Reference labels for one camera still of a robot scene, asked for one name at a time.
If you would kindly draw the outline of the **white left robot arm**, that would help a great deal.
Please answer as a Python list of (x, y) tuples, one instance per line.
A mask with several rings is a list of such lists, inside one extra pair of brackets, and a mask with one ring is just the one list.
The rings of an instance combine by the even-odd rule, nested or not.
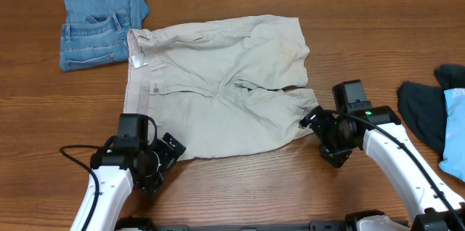
[(119, 215), (134, 188), (154, 194), (186, 147), (166, 133), (152, 142), (143, 137), (112, 136), (91, 156), (86, 194), (72, 230), (154, 230), (150, 218)]

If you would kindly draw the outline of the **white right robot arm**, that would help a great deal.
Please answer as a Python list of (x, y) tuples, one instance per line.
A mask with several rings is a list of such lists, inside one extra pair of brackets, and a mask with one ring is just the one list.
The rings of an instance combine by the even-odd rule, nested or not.
[(375, 161), (407, 208), (412, 230), (464, 229), (464, 199), (432, 170), (390, 107), (344, 113), (317, 106), (299, 125), (313, 130), (320, 155), (334, 168), (355, 148)]

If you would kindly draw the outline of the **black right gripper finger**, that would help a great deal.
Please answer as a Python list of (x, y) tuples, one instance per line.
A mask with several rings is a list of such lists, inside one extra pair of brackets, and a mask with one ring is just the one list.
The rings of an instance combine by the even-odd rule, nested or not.
[(320, 156), (334, 168), (340, 168), (352, 154), (352, 149), (329, 150), (326, 146), (320, 147)]
[(315, 120), (315, 117), (316, 117), (316, 114), (315, 112), (311, 111), (309, 112), (308, 114), (306, 114), (303, 119), (301, 119), (299, 121), (299, 127), (301, 129), (306, 129), (308, 128), (312, 123), (313, 121)]

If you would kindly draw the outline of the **beige cotton shorts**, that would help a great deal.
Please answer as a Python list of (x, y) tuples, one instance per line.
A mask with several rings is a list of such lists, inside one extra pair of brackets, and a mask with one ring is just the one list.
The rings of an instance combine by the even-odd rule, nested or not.
[(128, 44), (124, 111), (152, 117), (185, 160), (263, 153), (310, 134), (299, 121), (318, 100), (296, 17), (132, 29)]

